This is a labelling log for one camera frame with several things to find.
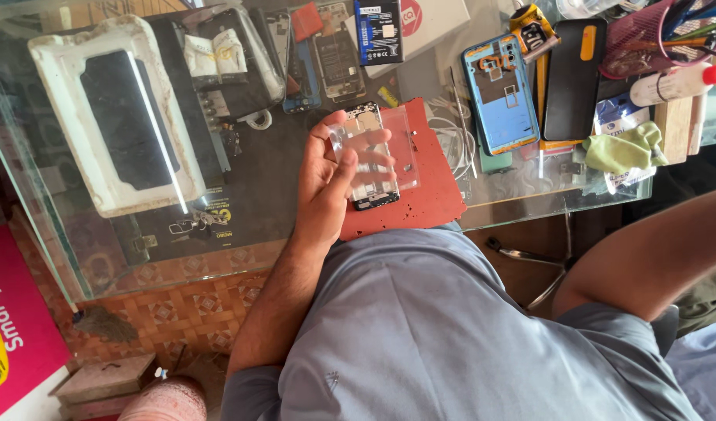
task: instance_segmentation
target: transparent plastic film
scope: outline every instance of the transparent plastic film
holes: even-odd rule
[[[356,210],[396,202],[400,190],[420,186],[412,134],[403,106],[379,112],[375,103],[366,103],[347,110],[347,114],[344,124],[329,127],[329,139],[338,162],[346,148],[358,153],[350,197]]]

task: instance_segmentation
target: glass tabletop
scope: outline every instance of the glass tabletop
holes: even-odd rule
[[[468,207],[463,229],[651,195],[651,180],[607,193],[580,147],[541,164],[537,148],[522,148],[481,165],[476,146],[464,171],[445,135],[463,126],[451,74],[474,127],[460,53],[506,32],[511,2],[403,2],[406,61],[355,67],[336,87],[320,72],[355,47],[335,42],[329,56],[315,37],[290,43],[288,15],[305,4],[0,2],[0,156],[69,301],[271,266],[293,229],[306,133],[367,101],[424,98]],[[316,6],[331,7],[335,28],[354,23],[352,2]],[[117,19],[127,14],[141,19]],[[411,47],[416,32],[426,38]],[[286,97],[291,73],[298,94]]]

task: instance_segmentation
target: person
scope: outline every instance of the person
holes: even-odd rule
[[[716,191],[606,237],[557,291],[555,320],[533,318],[458,232],[333,246],[372,159],[327,158],[345,119],[307,139],[296,226],[233,342],[221,419],[700,420],[648,321],[716,270]]]

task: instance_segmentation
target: glue bottle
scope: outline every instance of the glue bottle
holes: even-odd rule
[[[702,62],[676,67],[670,73],[644,77],[631,86],[631,101],[637,106],[666,103],[707,93],[716,85],[716,64]]]

